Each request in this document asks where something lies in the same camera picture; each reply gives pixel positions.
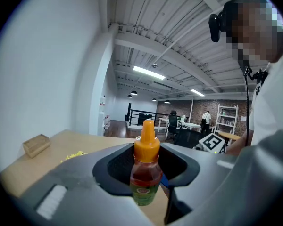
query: wooden table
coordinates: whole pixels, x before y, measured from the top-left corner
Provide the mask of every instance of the wooden table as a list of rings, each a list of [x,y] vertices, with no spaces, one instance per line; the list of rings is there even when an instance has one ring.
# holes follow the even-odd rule
[[[76,154],[80,150],[84,153],[92,153],[111,146],[134,142],[134,139],[100,137],[64,130],[53,136],[50,141],[50,147],[36,157],[29,158],[25,154],[0,173],[0,180],[9,193],[19,197],[68,155]],[[155,225],[164,225],[167,202],[167,196],[159,187],[154,201],[140,209]]]
[[[219,131],[218,134],[221,135],[222,137],[225,137],[225,145],[227,145],[229,139],[236,141],[240,138],[240,136],[237,136],[231,133],[227,133],[227,132],[223,132],[223,131]]]

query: white shelving unit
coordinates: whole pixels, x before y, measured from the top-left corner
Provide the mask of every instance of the white shelving unit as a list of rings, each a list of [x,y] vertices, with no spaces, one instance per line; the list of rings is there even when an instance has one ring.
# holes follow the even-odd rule
[[[226,111],[235,111],[235,116],[223,114],[223,112],[226,113]],[[233,123],[232,124],[222,123],[221,122],[222,118],[230,118],[228,120],[233,121]],[[232,134],[234,134],[236,124],[237,124],[237,120],[238,120],[238,105],[236,105],[235,107],[229,107],[229,106],[220,106],[220,104],[218,104],[218,113],[217,113],[217,117],[216,117],[216,124],[215,124],[214,133],[218,133],[218,132],[222,131],[222,130],[219,129],[219,125],[222,125],[222,126],[227,126],[227,127],[231,128]]]

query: metal ceiling panel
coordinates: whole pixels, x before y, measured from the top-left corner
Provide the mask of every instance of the metal ceiling panel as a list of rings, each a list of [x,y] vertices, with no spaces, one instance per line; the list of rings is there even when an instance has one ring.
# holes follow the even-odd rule
[[[217,0],[221,5],[229,0]],[[151,40],[171,45],[181,34],[212,9],[203,0],[108,0],[108,21],[121,24],[119,32],[132,32]],[[208,21],[191,30],[171,49],[196,64],[217,84],[243,83],[237,61],[232,58],[226,44],[213,43],[210,38]],[[158,67],[151,68],[155,56],[139,50],[115,46],[113,59],[115,64],[133,68],[134,65],[150,69],[176,82],[178,85],[191,87],[205,85],[175,65],[160,59]],[[265,68],[266,61],[250,61],[253,70]],[[152,84],[151,77],[142,74],[132,75],[116,72],[116,77],[129,81]]]
[[[165,86],[165,85],[158,84],[157,82],[152,82],[151,84],[149,84],[149,86],[154,87],[154,88],[158,88],[158,89],[162,89],[162,90],[166,90],[166,91],[172,90],[172,88]]]

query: black cable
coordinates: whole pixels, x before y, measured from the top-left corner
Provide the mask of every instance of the black cable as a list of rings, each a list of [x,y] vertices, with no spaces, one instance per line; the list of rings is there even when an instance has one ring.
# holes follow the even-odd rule
[[[247,75],[244,75],[245,86],[246,86],[246,140],[245,146],[248,145],[249,142],[249,86],[247,84]]]

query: orange bottle cap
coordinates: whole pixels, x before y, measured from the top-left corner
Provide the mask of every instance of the orange bottle cap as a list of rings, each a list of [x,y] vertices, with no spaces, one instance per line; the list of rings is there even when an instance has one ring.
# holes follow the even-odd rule
[[[154,121],[143,122],[141,135],[134,142],[134,156],[141,162],[153,162],[158,158],[160,141],[155,137]]]

